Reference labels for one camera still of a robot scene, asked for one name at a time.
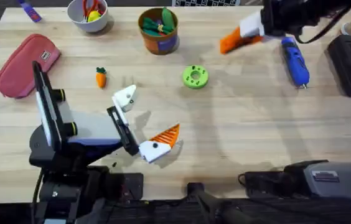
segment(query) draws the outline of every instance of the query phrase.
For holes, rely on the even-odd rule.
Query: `gray device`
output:
[[[351,162],[323,162],[304,169],[312,193],[351,199]]]

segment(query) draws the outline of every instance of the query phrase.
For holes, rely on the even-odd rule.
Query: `blue tool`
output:
[[[310,73],[293,37],[285,37],[282,40],[282,48],[294,84],[297,87],[307,88],[307,84],[310,82]]]

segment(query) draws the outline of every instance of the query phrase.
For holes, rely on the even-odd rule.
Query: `pink pouch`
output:
[[[26,37],[0,70],[0,92],[12,98],[27,96],[34,89],[32,62],[39,62],[47,72],[59,55],[58,48],[45,36]]]

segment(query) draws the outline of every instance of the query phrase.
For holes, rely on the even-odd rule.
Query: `green ring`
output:
[[[192,78],[192,74],[198,74],[199,78]],[[203,88],[208,82],[208,71],[200,65],[190,65],[182,73],[182,81],[189,88]]]

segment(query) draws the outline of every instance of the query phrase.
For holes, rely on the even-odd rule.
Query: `cup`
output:
[[[87,0],[87,9],[93,4],[92,0]],[[73,0],[68,6],[68,16],[72,22],[85,32],[98,32],[105,28],[109,21],[108,4],[105,0],[98,0],[98,4],[105,7],[105,12],[101,17],[92,22],[82,22],[84,20],[83,0]]]
[[[148,17],[153,21],[161,20],[162,10],[163,8],[148,9],[147,11],[143,12],[138,19],[138,26],[139,26],[141,35],[144,38],[145,47],[152,54],[157,54],[157,55],[165,55],[175,51],[179,41],[179,38],[177,35],[178,19],[177,19],[177,16],[172,11],[171,11],[171,14],[173,16],[175,29],[170,34],[167,34],[161,37],[156,37],[153,35],[149,35],[143,31],[144,18]]]

